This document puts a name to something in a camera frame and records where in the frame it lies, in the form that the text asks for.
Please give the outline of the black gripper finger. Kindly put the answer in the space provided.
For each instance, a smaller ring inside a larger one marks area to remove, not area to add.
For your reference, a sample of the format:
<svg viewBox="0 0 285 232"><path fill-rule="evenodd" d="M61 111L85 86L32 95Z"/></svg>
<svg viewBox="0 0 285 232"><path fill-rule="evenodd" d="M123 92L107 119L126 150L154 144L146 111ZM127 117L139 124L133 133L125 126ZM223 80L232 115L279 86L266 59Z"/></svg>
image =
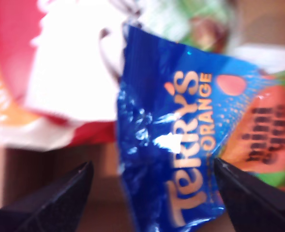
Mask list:
<svg viewBox="0 0 285 232"><path fill-rule="evenodd" d="M93 179L85 162L51 184L2 208L3 232L74 232L80 222Z"/></svg>
<svg viewBox="0 0 285 232"><path fill-rule="evenodd" d="M219 193L237 232L285 232L285 192L221 158L214 160Z"/></svg>

